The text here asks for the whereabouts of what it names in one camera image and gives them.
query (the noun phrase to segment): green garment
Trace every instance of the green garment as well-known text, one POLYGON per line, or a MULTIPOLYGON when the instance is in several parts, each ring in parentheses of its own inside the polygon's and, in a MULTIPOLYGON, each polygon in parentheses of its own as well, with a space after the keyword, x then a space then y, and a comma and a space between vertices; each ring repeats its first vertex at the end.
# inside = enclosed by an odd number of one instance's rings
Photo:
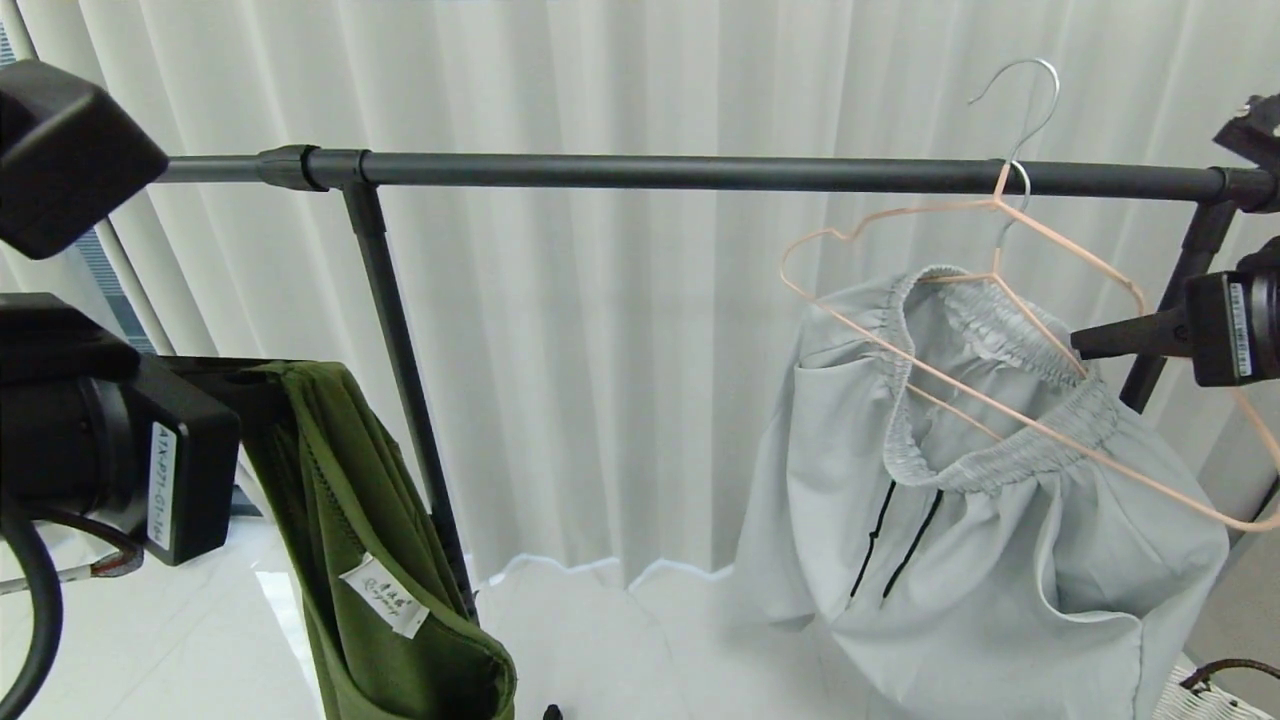
POLYGON ((466 619, 399 448, 351 373, 337 363, 253 372, 282 383, 293 407, 291 421, 246 432, 244 448, 298 574, 329 720, 515 717, 511 657, 466 619), (362 593, 342 575, 370 557, 392 579, 362 593), (366 600, 387 588, 411 596, 396 602, 417 618, 429 612, 412 639, 366 600))

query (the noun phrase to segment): window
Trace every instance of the window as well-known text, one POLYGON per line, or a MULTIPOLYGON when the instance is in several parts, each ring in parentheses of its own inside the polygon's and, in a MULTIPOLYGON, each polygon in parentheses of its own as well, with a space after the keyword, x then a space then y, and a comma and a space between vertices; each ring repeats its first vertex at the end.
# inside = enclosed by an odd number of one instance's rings
MULTIPOLYGON (((13 55, 13 46, 9 45, 9 36, 5 33, 4 23, 0 22, 0 67, 14 61, 17 61, 17 58, 13 55)), ((115 275, 115 270, 111 269, 111 264, 106 260, 106 254, 102 252, 102 243, 97 238, 97 232, 88 231, 84 233, 84 237, 76 241, 74 247, 67 251, 79 252, 84 258, 84 263, 93 274, 99 290, 106 296, 106 302, 110 305, 111 313, 115 315, 116 322, 120 323, 120 328, 124 329, 124 340, 141 352, 155 354, 155 347, 147 340, 147 333, 142 329, 142 323, 138 320, 138 314, 133 311, 128 297, 124 296, 124 288, 120 287, 120 278, 115 275)))

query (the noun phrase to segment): white woven basket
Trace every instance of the white woven basket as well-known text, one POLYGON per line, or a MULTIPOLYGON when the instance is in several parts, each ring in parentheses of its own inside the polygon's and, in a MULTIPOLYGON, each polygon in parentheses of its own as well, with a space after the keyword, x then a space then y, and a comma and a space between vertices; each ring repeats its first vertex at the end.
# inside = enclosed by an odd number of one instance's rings
POLYGON ((1248 667, 1280 680, 1280 670, 1253 660, 1219 660, 1199 669, 1174 667, 1153 720, 1276 720, 1210 682, 1213 673, 1248 667))

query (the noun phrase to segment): black metal pole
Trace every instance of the black metal pole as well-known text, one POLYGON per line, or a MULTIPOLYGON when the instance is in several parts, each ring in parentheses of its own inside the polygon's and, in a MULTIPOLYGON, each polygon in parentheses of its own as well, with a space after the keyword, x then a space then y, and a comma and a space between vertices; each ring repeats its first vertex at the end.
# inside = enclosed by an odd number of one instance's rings
MULTIPOLYGON (((265 158, 274 151, 261 155, 265 158)), ((302 158, 316 186, 335 187, 352 150, 311 149, 302 158)), ((361 152, 361 179, 372 184, 480 187, 611 187, 827 192, 991 192, 998 160, 833 158, 698 158, 637 155, 470 155, 361 152)), ((1260 206, 1276 197, 1265 170, 1162 168, 1087 163, 1024 163, 1036 195, 1129 197, 1260 206)), ((251 156, 172 158, 157 182, 264 182, 251 156)), ((1009 179, 1010 193, 1021 181, 1009 179)))
MULTIPOLYGON (((1192 215, 1187 234, 1183 236, 1178 263, 1169 275, 1169 283, 1165 284, 1165 295, 1160 299, 1158 310, 1169 310, 1179 304, 1187 278, 1208 272, 1213 256, 1222 249, 1226 231, 1231 229, 1235 210, 1235 202, 1202 202, 1196 206, 1196 214, 1192 215)), ((1129 377, 1120 389, 1120 401, 1142 413, 1156 389, 1156 383, 1160 382, 1165 363, 1164 357, 1149 355, 1134 357, 1129 377)))
POLYGON ((422 469, 428 500, 431 502, 431 524, 440 537, 449 570, 466 603, 467 616, 475 619, 475 598, 471 596, 471 580, 462 556, 462 541, 453 518, 449 491, 444 483, 444 469, 435 445, 435 432, 431 429, 426 391, 413 355, 413 340, 410 336, 408 318, 404 315, 404 302, 396 282, 396 268, 387 243, 387 222, 383 219, 378 188, 366 182, 351 181, 342 184, 342 196, 351 217, 351 229, 360 241, 360 254, 365 259, 365 272, 374 292, 374 305, 378 309, 387 352, 390 355, 392 372, 396 374, 396 387, 408 413, 413 452, 419 468, 422 469))

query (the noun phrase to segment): white sticker label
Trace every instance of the white sticker label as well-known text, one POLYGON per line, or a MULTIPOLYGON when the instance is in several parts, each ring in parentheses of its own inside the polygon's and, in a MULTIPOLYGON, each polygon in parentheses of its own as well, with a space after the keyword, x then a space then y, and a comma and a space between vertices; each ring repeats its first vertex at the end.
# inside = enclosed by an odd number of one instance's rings
POLYGON ((347 570, 340 578, 365 598, 365 602, 392 626, 392 632, 397 635, 412 638, 431 615, 430 610, 413 600, 387 566, 367 552, 360 565, 347 570))
POLYGON ((178 433, 152 423, 147 537, 165 550, 173 544, 173 477, 177 470, 178 433))
POLYGON ((1249 316, 1244 311, 1244 286, 1230 283, 1231 295, 1231 340, 1235 345, 1235 372, 1242 378, 1253 374, 1253 357, 1249 356, 1249 316))

